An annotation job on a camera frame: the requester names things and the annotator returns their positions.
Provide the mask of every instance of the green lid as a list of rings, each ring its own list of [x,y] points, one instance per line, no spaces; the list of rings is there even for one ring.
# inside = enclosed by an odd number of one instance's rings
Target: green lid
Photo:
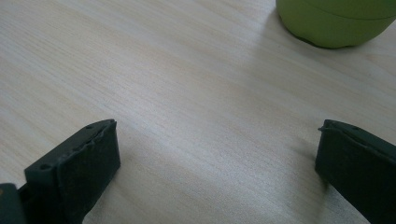
[[[362,44],[381,34],[396,19],[396,16],[378,20],[350,19],[314,7],[306,0],[276,0],[276,8],[294,35],[330,49]]]
[[[351,18],[377,20],[396,16],[396,0],[305,0],[331,14]]]

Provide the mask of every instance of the wooden table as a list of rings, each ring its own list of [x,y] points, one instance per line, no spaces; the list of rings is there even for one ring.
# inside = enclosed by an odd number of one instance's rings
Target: wooden table
[[[396,143],[395,39],[318,49],[268,0],[1,1],[0,183],[113,118],[85,224],[367,223],[315,173],[318,127]]]

